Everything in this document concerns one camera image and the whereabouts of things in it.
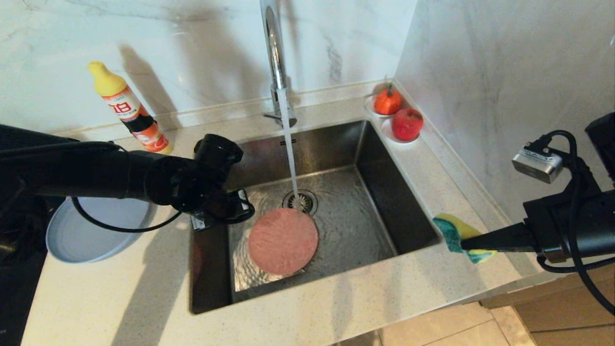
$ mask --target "stainless steel sink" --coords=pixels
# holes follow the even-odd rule
[[[250,220],[195,233],[192,254],[193,313],[203,313],[373,264],[438,243],[374,128],[368,121],[292,135],[299,203],[319,231],[314,258],[290,277],[259,270],[246,251],[261,215],[297,203],[283,137],[240,144],[227,188],[245,188],[256,208]]]

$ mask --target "drain strainer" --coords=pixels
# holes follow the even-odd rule
[[[299,189],[299,204],[298,210],[304,212],[307,215],[314,215],[318,210],[318,199],[311,191]],[[295,206],[295,194],[289,192],[284,196],[282,206],[286,208],[293,208]]]

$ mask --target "chrome faucet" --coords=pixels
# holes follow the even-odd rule
[[[265,114],[264,116],[273,118],[276,120],[276,123],[282,125],[282,114],[277,94],[278,91],[288,91],[288,83],[284,68],[284,49],[282,48],[282,35],[280,34],[276,0],[261,0],[261,13],[263,14],[263,28],[267,43],[267,54],[269,55],[269,67],[271,68],[271,77],[273,79],[271,84],[271,100],[274,107],[273,114]],[[288,120],[291,127],[297,123],[290,103],[288,104]]]

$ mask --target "water stream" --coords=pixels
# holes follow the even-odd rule
[[[290,166],[290,177],[293,179],[293,194],[295,196],[295,202],[293,203],[293,207],[295,209],[300,209],[301,203],[299,199],[299,192],[297,189],[295,156],[293,154],[293,145],[290,138],[290,121],[288,114],[288,99],[286,98],[286,88],[277,90],[277,99],[280,103],[280,112],[282,114],[282,127],[284,128],[284,141],[286,142],[286,153],[288,155],[288,165]]]

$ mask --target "white marble backsplash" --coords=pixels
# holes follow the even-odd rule
[[[615,107],[615,1],[420,0],[396,78],[514,222],[557,193],[510,160],[571,131],[602,189],[611,184],[586,125]],[[553,145],[568,150],[565,140]]]
[[[415,0],[280,0],[295,91],[393,77]],[[0,4],[0,123],[60,132],[116,122],[86,66],[124,76],[155,115],[268,97],[258,0]]]

